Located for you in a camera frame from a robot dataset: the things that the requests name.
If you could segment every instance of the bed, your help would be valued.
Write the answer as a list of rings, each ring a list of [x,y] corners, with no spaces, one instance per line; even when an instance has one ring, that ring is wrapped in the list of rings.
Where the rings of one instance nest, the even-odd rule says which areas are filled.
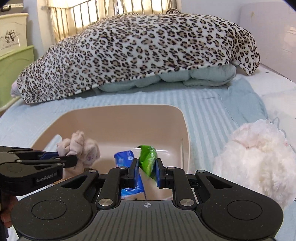
[[[221,152],[230,134],[246,122],[258,119],[277,121],[279,110],[272,101],[290,100],[296,94],[296,84],[281,74],[260,65],[247,76],[240,69],[231,84],[222,87],[187,87],[183,83],[157,83],[148,87],[119,93],[90,90],[77,96],[42,104],[26,105],[17,101],[0,118],[0,145],[31,147],[56,119],[71,110],[122,104],[167,104],[184,114],[191,141],[189,173],[197,169],[212,170],[213,159]],[[288,117],[293,114],[285,112]],[[281,122],[279,128],[285,130]],[[284,212],[284,222],[276,239],[296,239],[296,202]],[[13,229],[9,241],[16,240]]]

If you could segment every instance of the green plastic container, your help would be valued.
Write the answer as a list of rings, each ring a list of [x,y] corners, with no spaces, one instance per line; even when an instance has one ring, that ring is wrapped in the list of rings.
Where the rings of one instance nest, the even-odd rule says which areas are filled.
[[[0,56],[0,111],[14,102],[10,96],[11,85],[21,71],[34,61],[33,48],[33,45],[20,47]]]

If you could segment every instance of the blue package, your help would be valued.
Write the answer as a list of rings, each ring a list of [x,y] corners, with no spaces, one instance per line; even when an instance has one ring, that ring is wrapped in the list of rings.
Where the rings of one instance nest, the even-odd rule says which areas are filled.
[[[116,153],[114,158],[118,167],[130,167],[134,159],[134,155],[133,152],[129,150]],[[121,190],[121,199],[146,200],[144,186],[140,175],[138,177],[138,184],[136,188],[125,188]]]

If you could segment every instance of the white headboard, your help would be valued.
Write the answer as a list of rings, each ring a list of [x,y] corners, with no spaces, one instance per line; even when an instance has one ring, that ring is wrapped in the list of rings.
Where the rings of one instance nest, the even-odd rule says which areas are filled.
[[[240,26],[256,41],[261,63],[296,82],[296,13],[283,2],[242,7]]]

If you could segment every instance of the stacked storage box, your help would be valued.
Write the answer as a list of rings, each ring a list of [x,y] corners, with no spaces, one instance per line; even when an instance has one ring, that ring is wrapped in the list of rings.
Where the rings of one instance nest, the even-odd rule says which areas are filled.
[[[0,116],[14,101],[12,83],[34,61],[33,46],[27,46],[27,13],[23,0],[11,0],[0,8]]]

